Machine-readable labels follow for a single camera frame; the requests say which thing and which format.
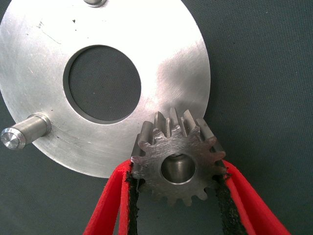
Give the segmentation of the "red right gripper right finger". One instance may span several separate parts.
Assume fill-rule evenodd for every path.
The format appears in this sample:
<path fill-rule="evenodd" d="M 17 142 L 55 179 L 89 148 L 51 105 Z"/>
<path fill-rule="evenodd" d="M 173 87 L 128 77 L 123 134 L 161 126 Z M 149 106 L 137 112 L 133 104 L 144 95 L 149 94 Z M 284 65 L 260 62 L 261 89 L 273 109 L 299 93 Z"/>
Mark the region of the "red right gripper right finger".
<path fill-rule="evenodd" d="M 230 162 L 219 164 L 226 173 L 215 177 L 216 197 L 225 235 L 289 235 L 244 175 Z"/>

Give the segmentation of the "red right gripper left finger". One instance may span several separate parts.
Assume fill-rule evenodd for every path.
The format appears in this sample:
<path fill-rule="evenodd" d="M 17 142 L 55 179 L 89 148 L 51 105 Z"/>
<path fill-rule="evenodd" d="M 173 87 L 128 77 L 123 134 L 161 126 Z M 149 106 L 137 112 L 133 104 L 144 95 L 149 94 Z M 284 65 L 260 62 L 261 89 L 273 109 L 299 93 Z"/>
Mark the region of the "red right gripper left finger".
<path fill-rule="evenodd" d="M 113 171 L 85 228 L 85 235 L 112 235 L 119 219 L 119 235 L 137 234 L 137 179 L 126 160 Z"/>

